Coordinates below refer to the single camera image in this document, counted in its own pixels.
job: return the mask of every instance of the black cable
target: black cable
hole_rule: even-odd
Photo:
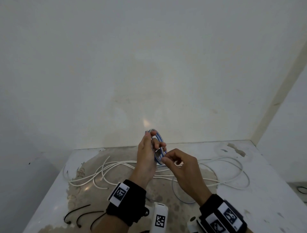
[[[307,192],[302,192],[302,191],[300,191],[300,190],[299,190],[300,188],[304,188],[304,189],[306,189],[306,190],[307,190],[307,188],[306,188],[306,187],[303,187],[303,186],[297,186],[297,187],[296,187],[296,190],[297,190],[297,191],[299,191],[299,192],[300,192],[300,193],[302,193],[302,194],[307,194]]]
[[[82,206],[82,207],[79,207],[79,208],[77,208],[77,209],[75,209],[75,210],[72,210],[72,211],[68,212],[68,214],[66,214],[65,217],[64,217],[64,223],[66,223],[66,224],[71,224],[71,221],[65,222],[66,217],[67,217],[69,214],[71,214],[72,212],[75,212],[76,210],[82,209],[82,208],[87,207],[87,206],[90,206],[90,205],[91,205],[91,204],[86,205],[86,206]]]
[[[103,210],[101,210],[101,211],[92,211],[92,212],[87,212],[87,213],[81,214],[81,215],[77,218],[77,221],[76,221],[77,226],[78,226],[79,228],[81,228],[81,225],[78,224],[78,220],[79,220],[79,218],[81,218],[83,215],[92,214],[92,213],[101,213],[101,212],[104,212],[104,211],[103,211]]]
[[[95,220],[94,220],[94,222],[92,222],[92,224],[91,224],[91,226],[90,226],[90,230],[92,231],[92,226],[94,225],[94,223],[98,220],[98,219],[100,219],[102,216],[104,216],[106,213],[103,213],[102,215],[100,215],[98,218],[96,218]]]

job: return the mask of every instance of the hand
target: hand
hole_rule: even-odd
[[[163,158],[162,162],[174,173],[180,187],[200,206],[202,206],[211,196],[211,192],[206,186],[201,175],[197,159],[181,150],[173,149]]]
[[[155,136],[157,132],[145,132],[145,135],[138,145],[137,163],[134,171],[132,172],[129,180],[136,183],[138,186],[146,189],[147,184],[154,177],[157,163],[154,160],[154,152],[151,145],[157,150],[163,147],[163,151],[166,151],[166,143],[159,142],[156,138],[151,140],[152,136]]]

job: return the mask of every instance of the black circular object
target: black circular object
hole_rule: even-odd
[[[307,194],[307,188],[306,187],[303,187],[303,186],[297,186],[296,187],[296,189],[297,189],[297,191],[299,191],[300,193],[302,193],[302,194]]]

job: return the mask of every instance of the white wall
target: white wall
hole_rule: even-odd
[[[257,148],[287,182],[307,181],[307,66]]]
[[[39,151],[250,139],[307,40],[305,0],[10,1],[1,103]]]
[[[59,171],[0,112],[0,232],[22,232]]]

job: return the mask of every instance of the black wrist strap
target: black wrist strap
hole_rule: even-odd
[[[130,180],[125,180],[119,183],[109,196],[107,214],[117,216],[131,226],[145,216],[145,198],[146,190]]]
[[[201,225],[208,233],[245,233],[243,216],[226,200],[212,194],[200,207]]]

